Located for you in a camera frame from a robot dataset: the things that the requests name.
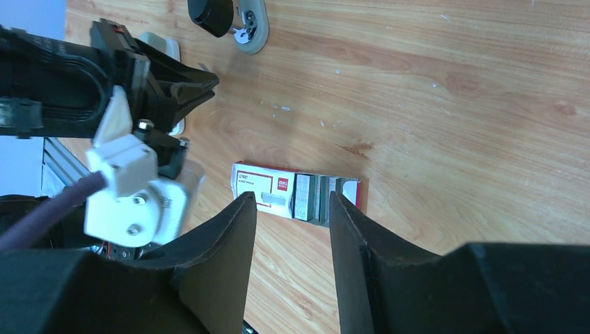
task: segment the red logo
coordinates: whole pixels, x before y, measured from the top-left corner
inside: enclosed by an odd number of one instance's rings
[[[289,186],[288,179],[284,179],[282,177],[278,178],[278,190],[287,191],[288,186]]]

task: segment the bolt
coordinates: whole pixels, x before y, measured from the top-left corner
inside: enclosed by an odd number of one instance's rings
[[[185,137],[180,137],[178,138],[178,140],[180,141],[180,146],[182,146],[183,148],[187,148],[191,143],[191,141]]]
[[[149,130],[154,128],[154,123],[151,120],[141,119],[139,120],[137,127],[142,130]]]
[[[137,224],[131,224],[127,228],[127,234],[132,237],[135,237],[136,235],[138,235],[140,231],[141,231],[141,226],[139,226]]]
[[[146,200],[147,200],[147,198],[145,197],[145,195],[140,193],[138,195],[135,195],[135,197],[133,197],[133,204],[144,205]]]

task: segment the purple cable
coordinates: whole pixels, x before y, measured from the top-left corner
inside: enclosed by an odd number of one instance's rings
[[[39,240],[49,229],[67,216],[86,198],[106,187],[99,172],[82,177],[51,200],[46,200],[21,218],[0,236],[0,251],[25,249]]]

